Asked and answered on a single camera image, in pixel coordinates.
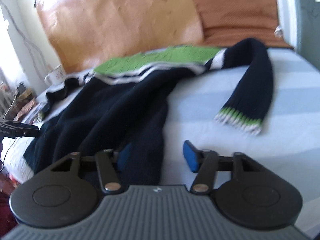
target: metal screw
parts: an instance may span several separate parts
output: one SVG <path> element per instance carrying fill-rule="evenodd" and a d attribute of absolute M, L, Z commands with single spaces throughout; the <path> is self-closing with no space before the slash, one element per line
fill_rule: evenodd
<path fill-rule="evenodd" d="M 104 185 L 104 188 L 109 191 L 116 191 L 121 188 L 121 185 L 117 182 L 110 182 Z"/>
<path fill-rule="evenodd" d="M 206 192 L 209 189 L 206 184 L 195 184 L 192 188 L 195 192 Z"/>

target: mug handle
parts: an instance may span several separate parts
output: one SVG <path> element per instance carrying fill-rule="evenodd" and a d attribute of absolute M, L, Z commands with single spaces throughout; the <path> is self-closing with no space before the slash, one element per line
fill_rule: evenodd
<path fill-rule="evenodd" d="M 50 80 L 50 76 L 46 75 L 44 78 L 44 82 L 48 85 L 51 86 L 52 85 L 52 81 Z"/>

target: gray ribbed plate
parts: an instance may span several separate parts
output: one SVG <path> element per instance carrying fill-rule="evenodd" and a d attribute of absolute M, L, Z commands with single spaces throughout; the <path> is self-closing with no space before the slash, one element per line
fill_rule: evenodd
<path fill-rule="evenodd" d="M 130 186 L 106 196 L 98 209 L 74 225 L 37 229 L 20 225 L 4 240 L 307 240 L 295 227 L 254 231 L 224 218 L 207 196 L 185 186 Z"/>

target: bed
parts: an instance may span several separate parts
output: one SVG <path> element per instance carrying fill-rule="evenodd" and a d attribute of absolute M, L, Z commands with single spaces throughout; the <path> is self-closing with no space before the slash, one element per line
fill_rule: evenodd
<path fill-rule="evenodd" d="M 244 152 L 297 187 L 303 197 L 303 208 L 296 226 L 314 236 L 320 230 L 320 73 L 290 49 L 269 49 L 268 53 L 274 68 L 275 93 L 258 136 L 213 120 L 244 74 L 245 66 L 211 72 L 176 86 L 169 96 L 169 114 L 164 127 L 162 184 L 190 187 L 195 174 L 182 155 L 185 140 L 199 149 L 212 149 L 220 155 Z M 56 104 L 46 120 L 61 112 L 80 90 Z M 44 102 L 45 94 L 38 100 Z M 21 182 L 33 176 L 23 159 L 31 140 L 19 138 L 13 146 L 13 139 L 3 141 L 1 158 L 8 151 L 5 165 Z M 227 172 L 220 172 L 216 186 L 228 178 Z"/>

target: brown paper sheet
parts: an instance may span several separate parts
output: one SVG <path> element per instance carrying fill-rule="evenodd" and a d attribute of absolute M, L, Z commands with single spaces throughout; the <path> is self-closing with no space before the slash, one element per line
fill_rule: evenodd
<path fill-rule="evenodd" d="M 192 0 L 37 0 L 36 8 L 67 73 L 203 40 Z"/>

